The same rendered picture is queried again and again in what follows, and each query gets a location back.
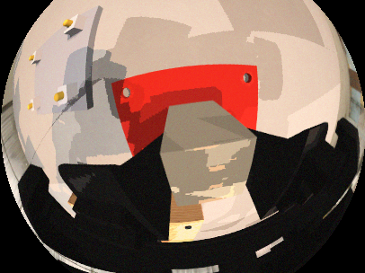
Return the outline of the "red board with square handle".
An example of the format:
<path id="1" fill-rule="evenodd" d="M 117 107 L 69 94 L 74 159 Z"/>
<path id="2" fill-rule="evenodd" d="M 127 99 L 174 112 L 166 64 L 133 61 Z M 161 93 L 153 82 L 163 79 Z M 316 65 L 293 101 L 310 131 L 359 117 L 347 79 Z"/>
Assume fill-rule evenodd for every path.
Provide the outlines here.
<path id="1" fill-rule="evenodd" d="M 132 155 L 164 133 L 160 157 L 177 206 L 243 194 L 256 144 L 247 130 L 256 129 L 256 68 L 182 66 L 111 84 Z"/>

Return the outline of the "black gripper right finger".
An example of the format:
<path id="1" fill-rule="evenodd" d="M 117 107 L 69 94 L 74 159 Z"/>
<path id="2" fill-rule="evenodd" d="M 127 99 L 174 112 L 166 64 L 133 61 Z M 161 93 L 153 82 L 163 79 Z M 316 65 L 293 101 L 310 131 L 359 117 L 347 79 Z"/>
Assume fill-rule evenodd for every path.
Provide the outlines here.
<path id="1" fill-rule="evenodd" d="M 289 139 L 247 128 L 256 136 L 256 144 L 245 186 L 260 219 L 279 210 L 275 205 L 297 175 L 307 150 L 325 140 L 328 128 L 328 122 L 321 122 Z"/>

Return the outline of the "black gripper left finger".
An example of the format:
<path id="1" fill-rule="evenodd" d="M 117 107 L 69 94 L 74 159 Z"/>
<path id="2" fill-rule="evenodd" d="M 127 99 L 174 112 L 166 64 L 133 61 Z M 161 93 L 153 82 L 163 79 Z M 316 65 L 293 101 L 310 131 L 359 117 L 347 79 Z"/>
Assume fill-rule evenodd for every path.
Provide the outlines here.
<path id="1" fill-rule="evenodd" d="M 61 163 L 58 172 L 75 196 L 122 205 L 154 234 L 169 240 L 172 187 L 161 162 L 164 133 L 118 164 Z"/>

